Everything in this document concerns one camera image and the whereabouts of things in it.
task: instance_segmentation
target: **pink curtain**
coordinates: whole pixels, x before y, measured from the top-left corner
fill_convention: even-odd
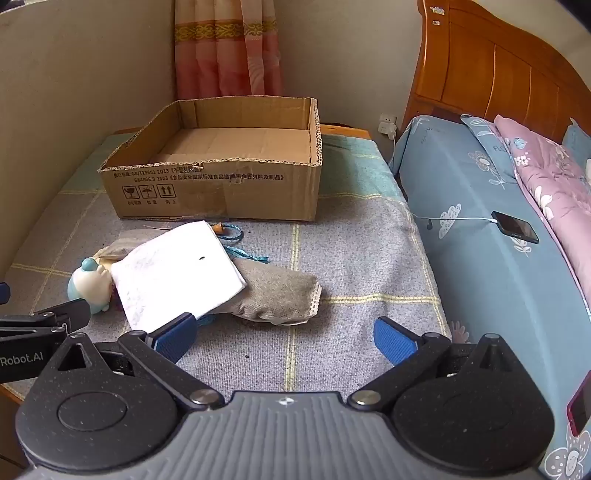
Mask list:
[[[176,0],[179,99],[281,95],[273,0]]]

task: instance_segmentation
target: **cardboard box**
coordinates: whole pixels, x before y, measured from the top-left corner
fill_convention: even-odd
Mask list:
[[[180,100],[99,169],[121,218],[313,220],[322,141],[316,100]]]

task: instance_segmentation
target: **wooden headboard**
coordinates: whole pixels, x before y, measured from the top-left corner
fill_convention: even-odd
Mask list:
[[[417,115],[512,118],[561,143],[569,117],[591,132],[591,92],[538,37],[472,0],[418,0],[423,41],[402,130]]]

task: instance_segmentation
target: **blue bed sheet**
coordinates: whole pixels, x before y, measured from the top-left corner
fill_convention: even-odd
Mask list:
[[[584,460],[589,434],[567,440],[566,407],[591,369],[591,322],[542,221],[515,180],[502,178],[484,152],[465,125],[422,116],[398,142],[390,168],[400,168],[411,211],[437,218],[431,229],[427,220],[415,221],[454,341],[477,342],[487,332],[505,338],[555,416],[540,469],[556,477],[553,459],[567,458],[580,444],[574,478],[591,466]],[[505,236],[485,220],[440,220],[443,212],[490,218],[494,210],[528,221],[540,243]]]

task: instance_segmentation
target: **blue pillowcase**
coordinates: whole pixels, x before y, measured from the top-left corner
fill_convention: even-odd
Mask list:
[[[572,125],[566,129],[562,146],[573,154],[574,161],[585,171],[587,159],[591,158],[591,137],[588,136],[572,118]]]
[[[491,123],[478,116],[468,115],[464,113],[460,116],[462,122],[470,129],[476,139],[482,145],[491,158],[496,170],[501,178],[507,183],[517,183],[515,179],[515,167],[513,164],[513,157],[507,150],[507,146],[497,138],[491,130]]]

